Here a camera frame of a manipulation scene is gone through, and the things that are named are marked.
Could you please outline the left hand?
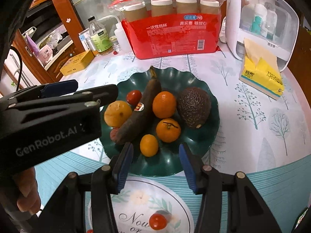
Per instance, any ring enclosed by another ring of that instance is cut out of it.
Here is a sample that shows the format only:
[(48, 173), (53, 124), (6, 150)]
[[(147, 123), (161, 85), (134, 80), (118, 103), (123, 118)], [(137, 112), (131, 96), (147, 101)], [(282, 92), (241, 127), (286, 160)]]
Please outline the left hand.
[(21, 212), (29, 212), (31, 215), (39, 212), (41, 199), (38, 193), (35, 168), (29, 168), (14, 176), (21, 195), (17, 199), (17, 207)]

